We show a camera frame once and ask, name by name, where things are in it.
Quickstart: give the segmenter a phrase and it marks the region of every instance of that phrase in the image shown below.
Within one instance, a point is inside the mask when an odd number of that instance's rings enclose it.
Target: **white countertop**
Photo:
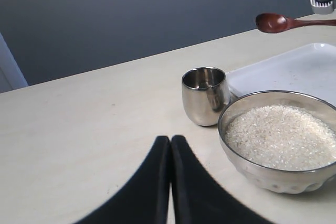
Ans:
[[[82,218],[133,175],[156,136],[175,134],[187,138],[225,189],[270,220],[334,223],[335,184],[306,195],[255,187],[226,158],[217,129],[193,124],[181,100],[181,76],[189,69],[231,71],[312,42],[336,44],[336,28],[252,30],[0,94],[1,223]]]

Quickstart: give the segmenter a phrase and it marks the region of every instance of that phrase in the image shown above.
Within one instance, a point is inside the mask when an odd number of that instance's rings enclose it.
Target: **uncooked rice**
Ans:
[[[238,116],[225,141],[242,157],[274,169],[311,170],[336,161],[335,133],[293,106],[264,106]]]

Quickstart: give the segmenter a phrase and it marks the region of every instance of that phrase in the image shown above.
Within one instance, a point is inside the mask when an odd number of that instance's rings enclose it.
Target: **gray wall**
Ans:
[[[3,34],[29,84],[311,14],[309,0],[0,0]]]

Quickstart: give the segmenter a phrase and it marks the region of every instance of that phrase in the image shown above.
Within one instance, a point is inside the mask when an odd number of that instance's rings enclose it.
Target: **rice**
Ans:
[[[336,161],[336,135],[292,106],[254,108],[228,126],[226,143],[242,157],[280,170],[311,170]]]

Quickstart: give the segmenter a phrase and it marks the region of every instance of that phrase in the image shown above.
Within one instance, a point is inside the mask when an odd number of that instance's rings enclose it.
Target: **white tray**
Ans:
[[[227,80],[238,97],[263,90],[289,90],[336,105],[336,47],[308,44],[229,72]]]

